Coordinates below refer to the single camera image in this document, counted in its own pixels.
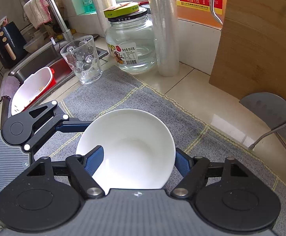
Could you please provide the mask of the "red white colander basin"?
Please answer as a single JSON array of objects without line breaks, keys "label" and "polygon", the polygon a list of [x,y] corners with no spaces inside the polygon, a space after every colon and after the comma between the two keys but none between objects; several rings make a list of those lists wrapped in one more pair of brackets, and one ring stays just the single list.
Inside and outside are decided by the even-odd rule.
[{"label": "red white colander basin", "polygon": [[50,67],[43,67],[31,74],[18,88],[12,99],[11,115],[14,116],[27,109],[55,84],[54,70]]}]

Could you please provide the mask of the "clear drinking glass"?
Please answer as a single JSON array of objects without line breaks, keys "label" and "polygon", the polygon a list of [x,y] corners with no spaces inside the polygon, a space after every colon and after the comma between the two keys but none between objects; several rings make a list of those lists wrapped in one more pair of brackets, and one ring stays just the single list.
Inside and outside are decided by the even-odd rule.
[{"label": "clear drinking glass", "polygon": [[83,85],[95,82],[102,76],[93,36],[82,36],[71,41],[61,49],[60,54]]}]

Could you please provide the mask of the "bamboo cutting board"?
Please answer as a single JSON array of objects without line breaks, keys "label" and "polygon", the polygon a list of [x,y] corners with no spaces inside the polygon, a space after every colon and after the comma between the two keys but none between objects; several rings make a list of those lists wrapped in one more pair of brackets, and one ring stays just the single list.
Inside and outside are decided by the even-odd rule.
[{"label": "bamboo cutting board", "polygon": [[227,0],[210,84],[238,99],[286,100],[286,0]]}]

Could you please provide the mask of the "grey checked cloth mat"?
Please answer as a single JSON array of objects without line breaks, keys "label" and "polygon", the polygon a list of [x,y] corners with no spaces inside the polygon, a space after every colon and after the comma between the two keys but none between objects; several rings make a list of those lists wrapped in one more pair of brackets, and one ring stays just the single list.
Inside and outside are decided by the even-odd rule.
[{"label": "grey checked cloth mat", "polygon": [[0,129],[1,235],[286,235],[286,184],[110,68]]}]

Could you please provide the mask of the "pink white dishcloth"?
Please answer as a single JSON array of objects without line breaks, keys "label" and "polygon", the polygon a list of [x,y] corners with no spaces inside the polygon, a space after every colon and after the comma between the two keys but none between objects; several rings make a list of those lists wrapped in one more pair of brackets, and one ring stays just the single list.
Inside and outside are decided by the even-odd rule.
[{"label": "pink white dishcloth", "polygon": [[52,20],[46,0],[29,0],[24,5],[24,12],[35,29]]}]

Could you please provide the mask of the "black air fryer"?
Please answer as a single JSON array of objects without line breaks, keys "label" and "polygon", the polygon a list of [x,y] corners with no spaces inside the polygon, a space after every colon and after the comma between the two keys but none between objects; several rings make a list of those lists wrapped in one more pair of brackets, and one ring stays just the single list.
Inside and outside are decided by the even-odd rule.
[{"label": "black air fryer", "polygon": [[14,22],[0,28],[0,62],[5,69],[17,65],[28,52],[24,49],[26,40]]}]

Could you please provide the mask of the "glass jar green lid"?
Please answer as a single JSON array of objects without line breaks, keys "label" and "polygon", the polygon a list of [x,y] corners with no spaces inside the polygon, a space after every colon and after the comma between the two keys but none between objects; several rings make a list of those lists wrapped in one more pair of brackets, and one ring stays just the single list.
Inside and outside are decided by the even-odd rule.
[{"label": "glass jar green lid", "polygon": [[153,23],[147,9],[137,2],[123,2],[103,13],[110,23],[105,40],[118,67],[132,75],[150,71],[157,59]]}]

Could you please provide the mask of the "tall plain white bowl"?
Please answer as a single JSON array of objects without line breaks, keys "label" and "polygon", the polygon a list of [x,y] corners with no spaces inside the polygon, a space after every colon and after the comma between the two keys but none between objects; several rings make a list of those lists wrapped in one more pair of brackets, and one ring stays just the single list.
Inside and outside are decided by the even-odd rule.
[{"label": "tall plain white bowl", "polygon": [[81,136],[76,154],[102,146],[103,162],[93,179],[110,189],[161,189],[175,163],[175,144],[167,126],[138,109],[119,109],[97,118]]}]

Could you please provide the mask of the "santoku kitchen knife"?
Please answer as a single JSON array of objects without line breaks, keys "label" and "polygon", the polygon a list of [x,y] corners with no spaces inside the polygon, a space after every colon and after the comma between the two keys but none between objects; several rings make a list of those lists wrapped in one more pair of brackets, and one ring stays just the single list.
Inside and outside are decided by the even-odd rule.
[{"label": "santoku kitchen knife", "polygon": [[277,133],[286,140],[286,100],[269,93],[252,93],[243,97],[239,103],[263,120],[273,130],[281,126]]}]

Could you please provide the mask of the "orange cooking wine jug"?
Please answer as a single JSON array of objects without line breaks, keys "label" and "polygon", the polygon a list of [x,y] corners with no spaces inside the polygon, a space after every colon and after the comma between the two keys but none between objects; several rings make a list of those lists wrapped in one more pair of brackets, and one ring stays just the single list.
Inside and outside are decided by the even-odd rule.
[{"label": "orange cooking wine jug", "polygon": [[177,17],[222,29],[226,5],[227,0],[177,0]]}]

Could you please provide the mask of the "steel kitchen faucet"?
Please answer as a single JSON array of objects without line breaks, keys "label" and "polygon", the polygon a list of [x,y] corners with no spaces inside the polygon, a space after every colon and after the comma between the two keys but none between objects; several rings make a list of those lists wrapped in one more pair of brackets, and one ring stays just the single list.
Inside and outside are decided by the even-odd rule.
[{"label": "steel kitchen faucet", "polygon": [[73,41],[72,33],[70,29],[66,26],[64,19],[62,18],[55,1],[54,0],[46,0],[46,1],[49,3],[51,10],[54,14],[54,17],[57,20],[58,25],[62,30],[64,41],[66,43]]}]

